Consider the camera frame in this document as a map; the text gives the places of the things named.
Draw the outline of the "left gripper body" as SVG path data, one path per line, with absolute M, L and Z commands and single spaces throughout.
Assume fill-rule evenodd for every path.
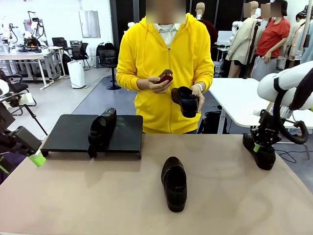
M 25 127 L 19 126 L 14 131 L 0 131 L 0 153 L 18 153 L 30 156 L 37 152 L 42 142 Z

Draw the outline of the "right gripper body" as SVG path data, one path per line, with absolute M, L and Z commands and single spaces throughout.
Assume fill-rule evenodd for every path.
M 250 133 L 254 143 L 260 146 L 272 146 L 282 140 L 274 116 L 266 110 L 260 111 L 259 125 Z

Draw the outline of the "person's left hand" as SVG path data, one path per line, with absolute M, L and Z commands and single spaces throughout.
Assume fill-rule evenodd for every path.
M 204 92 L 205 88 L 206 88 L 206 85 L 203 82 L 196 83 L 191 87 L 192 94 L 196 95 L 199 99 L 197 113 L 201 112 L 201 109 L 202 109 L 204 102 L 205 102 L 205 98 L 202 94 Z

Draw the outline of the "person's right hand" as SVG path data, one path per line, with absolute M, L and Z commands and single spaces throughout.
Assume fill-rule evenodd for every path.
M 165 80 L 161 83 L 159 77 L 149 77 L 148 79 L 138 79 L 136 84 L 140 90 L 151 90 L 156 94 L 167 93 L 169 87 L 172 85 L 172 81 Z

